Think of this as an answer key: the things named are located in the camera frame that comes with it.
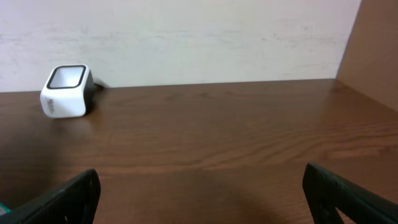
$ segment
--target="cube device's top face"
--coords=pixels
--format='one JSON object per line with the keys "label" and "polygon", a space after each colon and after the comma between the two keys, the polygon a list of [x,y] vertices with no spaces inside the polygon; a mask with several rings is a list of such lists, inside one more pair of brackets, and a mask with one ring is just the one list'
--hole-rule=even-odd
{"label": "cube device's top face", "polygon": [[81,85],[86,67],[83,65],[64,65],[54,69],[47,83],[48,89],[76,88]]}

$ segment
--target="white wall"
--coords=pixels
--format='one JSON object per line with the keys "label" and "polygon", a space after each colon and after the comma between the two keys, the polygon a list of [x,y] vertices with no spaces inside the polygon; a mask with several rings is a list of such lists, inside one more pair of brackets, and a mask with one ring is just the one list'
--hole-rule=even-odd
{"label": "white wall", "polygon": [[0,91],[334,78],[360,0],[1,0]]}

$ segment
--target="cube device's front face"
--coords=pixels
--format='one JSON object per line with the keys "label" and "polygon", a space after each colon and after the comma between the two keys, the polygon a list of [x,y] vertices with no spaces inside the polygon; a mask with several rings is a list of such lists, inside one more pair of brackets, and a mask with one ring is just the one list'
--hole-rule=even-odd
{"label": "cube device's front face", "polygon": [[83,116],[83,90],[89,68],[64,65],[55,68],[40,95],[44,113],[51,118]]}

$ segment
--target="green object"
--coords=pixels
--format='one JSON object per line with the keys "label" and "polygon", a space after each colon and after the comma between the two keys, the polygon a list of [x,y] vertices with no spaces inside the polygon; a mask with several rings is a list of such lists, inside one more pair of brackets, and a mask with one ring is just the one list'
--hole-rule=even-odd
{"label": "green object", "polygon": [[0,203],[0,215],[4,215],[5,213],[9,213],[11,210],[7,208],[3,203]]}

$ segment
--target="wooden table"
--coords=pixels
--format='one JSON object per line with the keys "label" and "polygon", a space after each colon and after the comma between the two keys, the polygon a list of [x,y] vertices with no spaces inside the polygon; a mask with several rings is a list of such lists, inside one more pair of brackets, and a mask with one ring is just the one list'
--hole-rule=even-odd
{"label": "wooden table", "polygon": [[335,80],[115,88],[88,116],[47,118],[39,92],[0,94],[0,202],[85,169],[95,223],[312,223],[316,162],[398,202],[398,114]]}

